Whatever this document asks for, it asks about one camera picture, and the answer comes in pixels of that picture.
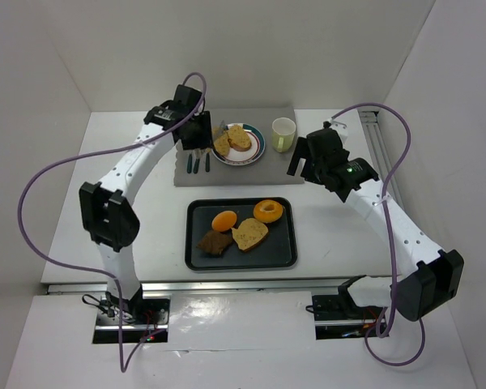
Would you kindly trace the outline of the seeded bread slice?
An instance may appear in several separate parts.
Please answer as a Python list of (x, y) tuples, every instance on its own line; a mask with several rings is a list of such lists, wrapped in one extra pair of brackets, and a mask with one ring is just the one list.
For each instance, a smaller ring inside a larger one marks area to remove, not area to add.
[(230, 126), (227, 130), (228, 143), (230, 147), (239, 152), (246, 152), (251, 149), (250, 137), (240, 125)]
[(226, 131), (222, 131), (214, 140), (214, 149), (219, 155), (223, 157), (228, 156), (231, 151), (231, 145)]
[(232, 228), (232, 239), (239, 250), (247, 252), (258, 246), (268, 235), (267, 226), (255, 218), (243, 220), (237, 228)]

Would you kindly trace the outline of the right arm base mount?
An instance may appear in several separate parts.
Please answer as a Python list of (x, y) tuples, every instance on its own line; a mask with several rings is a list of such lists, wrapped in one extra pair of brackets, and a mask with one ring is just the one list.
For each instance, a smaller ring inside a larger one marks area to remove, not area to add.
[(376, 327), (382, 308), (359, 307), (348, 292), (361, 278), (364, 276), (346, 280), (333, 293), (312, 296), (312, 303), (305, 310), (313, 316), (316, 340), (363, 338)]

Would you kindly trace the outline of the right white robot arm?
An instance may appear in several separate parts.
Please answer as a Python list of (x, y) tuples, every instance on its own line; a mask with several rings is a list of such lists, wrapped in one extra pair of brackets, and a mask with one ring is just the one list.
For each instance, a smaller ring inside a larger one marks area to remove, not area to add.
[(394, 251), (392, 276), (357, 276), (340, 292), (355, 306), (393, 306), (416, 322), (452, 299), (464, 260), (456, 250), (444, 251), (410, 219), (363, 158), (350, 159), (336, 130), (327, 127), (300, 137), (287, 173), (324, 186), (353, 208)]

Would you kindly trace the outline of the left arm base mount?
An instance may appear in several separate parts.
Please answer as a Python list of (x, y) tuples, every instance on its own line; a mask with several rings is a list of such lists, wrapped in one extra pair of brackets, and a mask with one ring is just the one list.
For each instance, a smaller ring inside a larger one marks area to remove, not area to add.
[(93, 344), (116, 344), (118, 324), (122, 320), (123, 342), (137, 344), (167, 343), (170, 300), (168, 298), (143, 299), (140, 311), (130, 314), (113, 306), (105, 295), (95, 297), (84, 294), (82, 303), (96, 308), (96, 322), (92, 338)]

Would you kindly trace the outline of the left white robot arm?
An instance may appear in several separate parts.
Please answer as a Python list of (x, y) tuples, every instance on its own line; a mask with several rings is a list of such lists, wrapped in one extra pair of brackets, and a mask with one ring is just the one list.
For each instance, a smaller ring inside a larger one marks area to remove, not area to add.
[(185, 115), (178, 109), (156, 106), (150, 110), (134, 147), (98, 182), (85, 182), (79, 188), (83, 227), (100, 252), (104, 271), (112, 276), (107, 298), (111, 305), (131, 315), (141, 310), (143, 300), (142, 285), (134, 269), (133, 243), (140, 230), (133, 210), (135, 197), (176, 143), (192, 150), (212, 145), (208, 111), (195, 114), (175, 131), (167, 132), (183, 118)]

